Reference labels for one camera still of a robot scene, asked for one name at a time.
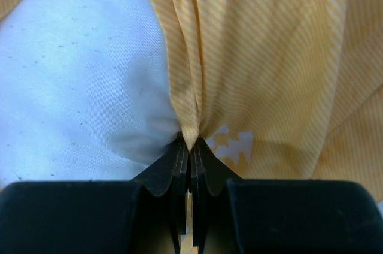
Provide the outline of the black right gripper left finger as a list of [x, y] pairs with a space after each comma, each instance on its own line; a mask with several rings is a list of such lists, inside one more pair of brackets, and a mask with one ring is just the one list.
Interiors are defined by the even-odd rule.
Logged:
[[2, 253], [179, 253], [183, 139], [129, 181], [15, 182], [1, 192]]

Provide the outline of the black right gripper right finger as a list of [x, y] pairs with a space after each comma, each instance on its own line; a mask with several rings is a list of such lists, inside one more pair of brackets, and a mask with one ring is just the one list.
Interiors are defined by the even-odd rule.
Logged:
[[358, 183], [243, 179], [202, 138], [189, 163], [199, 253], [382, 252], [382, 216]]

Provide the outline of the white pillow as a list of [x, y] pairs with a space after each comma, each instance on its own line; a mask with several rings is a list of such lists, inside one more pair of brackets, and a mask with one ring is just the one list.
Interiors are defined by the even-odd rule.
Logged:
[[22, 0], [1, 22], [1, 185], [129, 180], [180, 126], [150, 0]]

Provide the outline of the orange pillowcase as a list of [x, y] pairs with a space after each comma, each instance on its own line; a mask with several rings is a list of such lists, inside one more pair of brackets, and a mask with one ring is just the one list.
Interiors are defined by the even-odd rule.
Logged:
[[[1, 0], [1, 22], [21, 2]], [[150, 3], [180, 126], [159, 158], [179, 138], [188, 151], [179, 253], [199, 253], [189, 163], [199, 138], [243, 179], [358, 183], [382, 216], [382, 0]]]

